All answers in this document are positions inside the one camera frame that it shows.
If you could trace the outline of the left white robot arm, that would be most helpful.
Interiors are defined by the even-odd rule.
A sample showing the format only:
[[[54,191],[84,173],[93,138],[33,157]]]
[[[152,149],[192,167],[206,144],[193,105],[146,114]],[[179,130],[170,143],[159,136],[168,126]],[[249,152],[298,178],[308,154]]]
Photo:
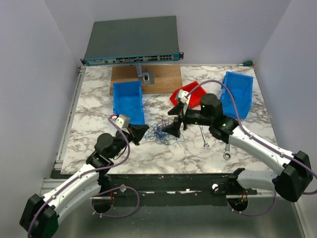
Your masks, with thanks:
[[[86,163],[68,180],[45,195],[32,195],[24,208],[20,226],[29,238],[51,238],[59,223],[83,201],[91,196],[104,196],[109,192],[107,173],[116,167],[112,159],[122,150],[130,150],[130,143],[139,145],[149,129],[148,125],[129,124],[116,127],[116,135],[103,133],[97,138],[94,152]]]

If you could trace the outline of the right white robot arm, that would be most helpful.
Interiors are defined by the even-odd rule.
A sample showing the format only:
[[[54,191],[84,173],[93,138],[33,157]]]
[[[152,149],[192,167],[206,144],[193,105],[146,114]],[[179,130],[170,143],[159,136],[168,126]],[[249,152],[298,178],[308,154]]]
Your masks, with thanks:
[[[211,135],[228,145],[238,147],[266,164],[271,171],[248,171],[243,169],[228,181],[228,189],[239,194],[245,189],[259,188],[278,193],[290,202],[296,202],[305,193],[313,180],[309,156],[277,147],[231,117],[224,115],[222,102],[215,94],[201,98],[201,109],[188,107],[190,96],[184,91],[178,104],[168,114],[174,115],[173,123],[164,127],[163,132],[180,137],[180,127],[189,124],[208,126]]]

